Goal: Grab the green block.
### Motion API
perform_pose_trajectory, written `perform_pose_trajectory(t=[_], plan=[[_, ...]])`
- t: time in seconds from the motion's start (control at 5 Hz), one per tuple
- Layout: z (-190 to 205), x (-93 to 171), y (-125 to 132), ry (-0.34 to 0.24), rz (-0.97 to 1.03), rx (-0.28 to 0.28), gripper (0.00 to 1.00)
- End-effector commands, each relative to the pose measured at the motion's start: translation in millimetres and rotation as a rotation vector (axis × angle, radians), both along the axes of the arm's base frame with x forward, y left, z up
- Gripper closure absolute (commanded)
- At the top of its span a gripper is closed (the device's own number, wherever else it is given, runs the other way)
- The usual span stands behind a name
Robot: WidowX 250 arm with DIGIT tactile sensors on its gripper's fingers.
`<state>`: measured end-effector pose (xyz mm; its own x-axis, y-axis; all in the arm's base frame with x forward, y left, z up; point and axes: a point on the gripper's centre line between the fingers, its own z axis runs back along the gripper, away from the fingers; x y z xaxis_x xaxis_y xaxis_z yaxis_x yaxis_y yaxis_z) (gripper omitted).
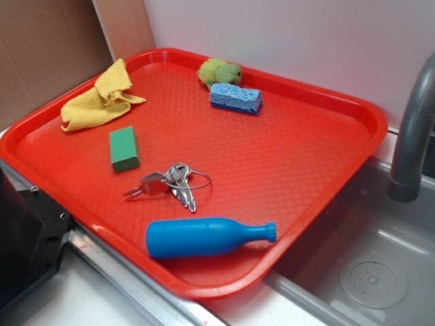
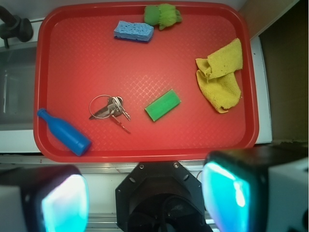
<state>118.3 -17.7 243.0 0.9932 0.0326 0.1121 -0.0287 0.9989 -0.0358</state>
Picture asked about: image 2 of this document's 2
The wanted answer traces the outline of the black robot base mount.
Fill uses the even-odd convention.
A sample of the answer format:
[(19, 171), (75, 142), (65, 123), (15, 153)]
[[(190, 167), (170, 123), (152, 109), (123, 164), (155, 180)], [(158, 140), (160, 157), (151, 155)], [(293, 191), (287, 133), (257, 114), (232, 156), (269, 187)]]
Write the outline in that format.
[(210, 232), (202, 184), (177, 161), (141, 162), (115, 189), (124, 232)]

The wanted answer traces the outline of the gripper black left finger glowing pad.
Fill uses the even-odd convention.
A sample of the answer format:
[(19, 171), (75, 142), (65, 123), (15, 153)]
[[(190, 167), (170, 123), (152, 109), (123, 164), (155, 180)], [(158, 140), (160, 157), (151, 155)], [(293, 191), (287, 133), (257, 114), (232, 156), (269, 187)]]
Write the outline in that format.
[(89, 190), (73, 165), (0, 172), (2, 232), (84, 232)]

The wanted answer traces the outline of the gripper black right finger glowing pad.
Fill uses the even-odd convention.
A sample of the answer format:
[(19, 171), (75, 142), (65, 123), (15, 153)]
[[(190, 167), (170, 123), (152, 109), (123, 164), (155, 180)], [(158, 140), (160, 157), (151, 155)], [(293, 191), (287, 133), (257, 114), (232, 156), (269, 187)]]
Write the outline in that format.
[(221, 232), (306, 232), (308, 170), (305, 147), (213, 151), (201, 174), (206, 210)]

